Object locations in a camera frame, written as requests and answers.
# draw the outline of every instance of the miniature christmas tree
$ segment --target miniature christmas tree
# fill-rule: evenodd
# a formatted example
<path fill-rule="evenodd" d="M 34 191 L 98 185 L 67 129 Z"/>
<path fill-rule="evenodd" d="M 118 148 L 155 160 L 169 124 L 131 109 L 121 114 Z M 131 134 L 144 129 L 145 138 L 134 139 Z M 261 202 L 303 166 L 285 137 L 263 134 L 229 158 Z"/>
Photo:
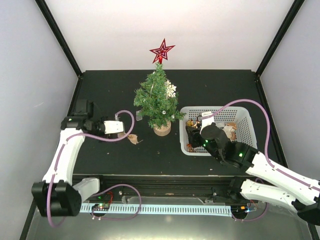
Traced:
<path fill-rule="evenodd" d="M 167 127 L 169 122 L 184 118 L 185 113 L 177 110 L 177 87 L 167 79 L 162 64 L 156 63 L 155 71 L 140 85 L 133 104 L 142 107 L 141 116 L 149 116 L 151 128 Z"/>

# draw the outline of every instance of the red star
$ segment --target red star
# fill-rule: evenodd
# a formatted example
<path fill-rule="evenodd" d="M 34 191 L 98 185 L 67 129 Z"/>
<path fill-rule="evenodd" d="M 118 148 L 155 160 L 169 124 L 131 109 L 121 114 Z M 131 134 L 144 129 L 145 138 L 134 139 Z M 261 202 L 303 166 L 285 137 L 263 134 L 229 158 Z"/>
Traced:
<path fill-rule="evenodd" d="M 150 50 L 151 52 L 153 52 L 155 54 L 155 58 L 152 63 L 159 61 L 159 63 L 162 64 L 163 58 L 168 60 L 167 52 L 169 52 L 174 46 L 175 45 L 166 46 L 166 39 L 164 38 L 159 48 L 155 48 L 155 49 Z"/>

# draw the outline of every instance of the wooden tree base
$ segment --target wooden tree base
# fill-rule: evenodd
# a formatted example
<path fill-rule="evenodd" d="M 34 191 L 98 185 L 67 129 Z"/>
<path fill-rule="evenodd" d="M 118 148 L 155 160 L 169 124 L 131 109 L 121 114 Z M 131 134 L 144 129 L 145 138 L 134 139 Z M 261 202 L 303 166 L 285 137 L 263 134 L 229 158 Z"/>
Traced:
<path fill-rule="evenodd" d="M 161 128 L 158 128 L 158 127 L 154 127 L 153 128 L 155 134 L 157 134 L 158 136 L 166 136 L 170 133 L 171 131 L 171 121 L 168 121 L 167 122 L 167 126 L 162 126 Z"/>

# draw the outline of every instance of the gray wall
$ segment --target gray wall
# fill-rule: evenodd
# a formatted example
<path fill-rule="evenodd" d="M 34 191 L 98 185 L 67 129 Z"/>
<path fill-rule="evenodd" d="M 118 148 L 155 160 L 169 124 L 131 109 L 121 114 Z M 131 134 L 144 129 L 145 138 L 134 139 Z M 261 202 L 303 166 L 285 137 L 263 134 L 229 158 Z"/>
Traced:
<path fill-rule="evenodd" d="M 19 239 L 77 77 L 34 0 L 0 1 L 0 229 Z"/>
<path fill-rule="evenodd" d="M 318 0 L 304 2 L 261 76 L 289 167 L 317 180 L 320 180 L 319 9 Z"/>

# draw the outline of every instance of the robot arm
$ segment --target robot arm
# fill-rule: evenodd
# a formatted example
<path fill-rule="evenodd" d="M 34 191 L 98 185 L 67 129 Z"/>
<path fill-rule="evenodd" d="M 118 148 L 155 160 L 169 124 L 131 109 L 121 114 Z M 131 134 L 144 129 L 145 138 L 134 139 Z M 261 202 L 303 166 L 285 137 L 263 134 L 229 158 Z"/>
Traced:
<path fill-rule="evenodd" d="M 98 178 L 84 178 L 73 186 L 72 175 L 79 150 L 85 141 L 83 133 L 96 136 L 109 136 L 124 131 L 121 121 L 100 120 L 91 121 L 93 103 L 80 100 L 76 104 L 75 112 L 67 116 L 61 123 L 60 140 L 49 170 L 42 182 L 35 182 L 31 192 L 40 214 L 47 216 L 48 186 L 53 179 L 50 198 L 52 216 L 76 216 L 81 203 L 100 189 Z"/>
<path fill-rule="evenodd" d="M 185 127 L 192 147 L 203 146 L 222 165 L 236 167 L 274 185 L 237 178 L 236 184 L 232 184 L 236 198 L 282 206 L 296 212 L 303 220 L 320 225 L 319 181 L 299 175 L 272 160 L 268 162 L 263 153 L 245 143 L 231 142 L 225 132 L 216 126 L 214 118 L 206 117 L 210 115 L 205 112 L 198 118 L 203 121 L 198 128 Z"/>

